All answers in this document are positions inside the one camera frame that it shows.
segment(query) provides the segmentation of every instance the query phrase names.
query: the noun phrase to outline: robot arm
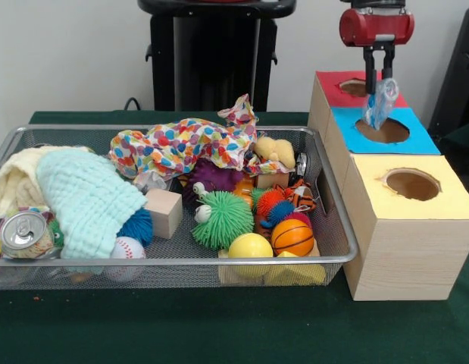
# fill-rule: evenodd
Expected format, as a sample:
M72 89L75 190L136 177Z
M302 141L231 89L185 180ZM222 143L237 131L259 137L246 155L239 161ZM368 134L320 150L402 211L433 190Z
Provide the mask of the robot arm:
M376 92L374 51L384 51L383 78L392 77L396 45L406 44L414 32L414 16L405 0L341 0L351 8L340 19L339 31L348 47L364 49L367 94Z

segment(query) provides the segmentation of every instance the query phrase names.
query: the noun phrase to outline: yellow toy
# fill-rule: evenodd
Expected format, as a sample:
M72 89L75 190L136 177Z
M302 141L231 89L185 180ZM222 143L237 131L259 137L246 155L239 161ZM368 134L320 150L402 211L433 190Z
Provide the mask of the yellow toy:
M296 258L295 254L283 252L278 258ZM267 286L318 286L323 285L327 273L319 264L273 265L264 276Z
M273 258L273 249L270 243L261 235L247 233L237 237L229 247L227 256L235 258ZM236 273L246 278L257 278L265 275L267 265L234 267Z
M262 136L255 144L254 151L258 156L270 161L281 162L289 169L296 165L295 152L293 152L293 146L288 140L274 140L268 136Z

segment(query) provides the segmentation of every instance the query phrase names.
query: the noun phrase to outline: black cable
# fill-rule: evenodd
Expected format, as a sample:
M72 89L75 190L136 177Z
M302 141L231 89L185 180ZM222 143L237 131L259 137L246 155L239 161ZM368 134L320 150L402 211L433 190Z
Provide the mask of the black cable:
M135 103L136 110L142 110L142 107L140 106L138 100L135 99L134 97L130 97L130 98L128 99L127 103L125 104L124 110L128 110L128 108L130 107L130 104L131 104L132 102Z

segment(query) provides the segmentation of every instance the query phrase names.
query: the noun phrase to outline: light blue towel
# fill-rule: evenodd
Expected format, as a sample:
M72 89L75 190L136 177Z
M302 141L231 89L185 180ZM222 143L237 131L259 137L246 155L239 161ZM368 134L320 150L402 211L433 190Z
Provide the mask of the light blue towel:
M36 175L64 233L61 258L109 258L117 232L146 203L111 162L80 149L50 152Z

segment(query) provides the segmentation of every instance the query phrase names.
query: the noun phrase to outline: circular hole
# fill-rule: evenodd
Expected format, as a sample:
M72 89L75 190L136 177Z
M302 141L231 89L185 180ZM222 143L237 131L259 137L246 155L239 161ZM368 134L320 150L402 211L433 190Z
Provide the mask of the circular hole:
M365 97L367 95L365 92L365 81L359 80L358 78L352 78L351 80L342 82L339 87L344 93L348 93L350 96Z
M409 138L409 129L392 118L387 118L379 130L374 129L363 120L357 121L355 127L364 137L373 142L401 143Z
M386 183L406 199L428 201L438 196L439 183L430 175L416 169L391 171Z

